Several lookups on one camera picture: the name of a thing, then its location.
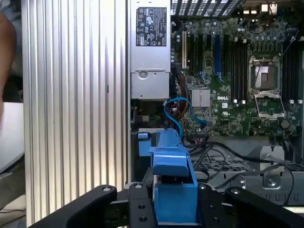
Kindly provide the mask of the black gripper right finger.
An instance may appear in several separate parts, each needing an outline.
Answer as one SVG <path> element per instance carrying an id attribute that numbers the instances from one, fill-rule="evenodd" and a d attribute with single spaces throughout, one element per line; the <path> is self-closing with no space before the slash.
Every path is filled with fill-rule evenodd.
<path id="1" fill-rule="evenodd" d="M 232 187 L 224 194 L 207 185 L 198 188 L 202 228 L 302 228 L 304 218 L 248 190 Z"/>

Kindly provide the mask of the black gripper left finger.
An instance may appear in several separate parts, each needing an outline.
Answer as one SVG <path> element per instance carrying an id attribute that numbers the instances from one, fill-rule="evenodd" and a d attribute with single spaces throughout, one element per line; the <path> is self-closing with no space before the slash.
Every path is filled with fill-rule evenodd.
<path id="1" fill-rule="evenodd" d="M 155 228 L 152 200 L 142 183 L 100 185 L 32 225 L 33 228 Z"/>

